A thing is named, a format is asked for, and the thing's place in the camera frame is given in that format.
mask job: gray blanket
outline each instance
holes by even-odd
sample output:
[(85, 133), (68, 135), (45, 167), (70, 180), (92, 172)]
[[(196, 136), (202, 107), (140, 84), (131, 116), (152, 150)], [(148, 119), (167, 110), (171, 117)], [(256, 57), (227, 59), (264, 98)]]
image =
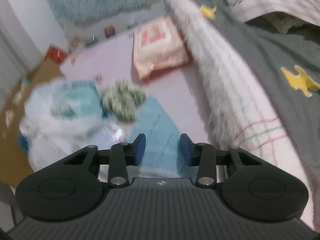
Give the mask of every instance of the gray blanket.
[[(294, 34), (272, 33), (233, 19), (225, 0), (193, 1), (217, 6), (215, 19), (209, 20), (242, 55), (269, 95), (317, 185), (315, 215), (320, 216), (320, 28), (306, 25)], [(296, 90), (304, 85), (304, 91)]]

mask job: logo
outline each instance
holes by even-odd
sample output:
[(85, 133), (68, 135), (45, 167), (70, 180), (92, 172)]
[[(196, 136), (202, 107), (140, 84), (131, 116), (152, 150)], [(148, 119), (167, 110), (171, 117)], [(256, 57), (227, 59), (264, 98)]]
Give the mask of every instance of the logo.
[(160, 185), (160, 186), (164, 186), (165, 184), (167, 184), (164, 180), (161, 180), (161, 181), (159, 181), (158, 182), (158, 184)]

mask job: green cloth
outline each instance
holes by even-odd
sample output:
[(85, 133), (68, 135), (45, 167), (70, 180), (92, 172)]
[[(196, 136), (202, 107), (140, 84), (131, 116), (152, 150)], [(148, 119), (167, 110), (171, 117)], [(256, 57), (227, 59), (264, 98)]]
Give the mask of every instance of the green cloth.
[(127, 80), (118, 80), (103, 91), (103, 108), (123, 121), (136, 120), (136, 110), (146, 100), (146, 94)]

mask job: yellow star pattern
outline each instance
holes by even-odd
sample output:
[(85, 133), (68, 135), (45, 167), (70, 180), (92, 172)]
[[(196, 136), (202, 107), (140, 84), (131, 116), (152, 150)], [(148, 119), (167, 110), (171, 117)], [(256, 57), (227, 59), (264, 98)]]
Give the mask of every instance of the yellow star pattern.
[(216, 16), (214, 15), (216, 10), (217, 10), (216, 6), (214, 8), (210, 8), (210, 7), (207, 7), (205, 5), (201, 5), (201, 7), (200, 7), (200, 12), (202, 13), (202, 15), (204, 17), (209, 18), (209, 19), (215, 19), (216, 18)]
[(299, 73), (297, 76), (285, 67), (281, 67), (281, 71), (290, 87), (294, 90), (302, 90), (303, 94), (308, 98), (312, 96), (312, 93), (308, 89), (312, 91), (318, 91), (320, 89), (320, 84), (315, 82), (302, 67), (295, 65), (294, 69)]

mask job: ribbed black surface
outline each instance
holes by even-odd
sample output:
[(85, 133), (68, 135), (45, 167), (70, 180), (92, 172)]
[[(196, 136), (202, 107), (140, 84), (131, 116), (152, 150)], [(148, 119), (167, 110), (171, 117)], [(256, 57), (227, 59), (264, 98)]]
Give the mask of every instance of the ribbed black surface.
[(315, 235), (297, 219), (267, 224), (242, 218), (213, 190), (189, 179), (135, 179), (111, 190), (84, 217), (60, 223), (27, 218), (10, 233), (14, 240), (311, 240)]

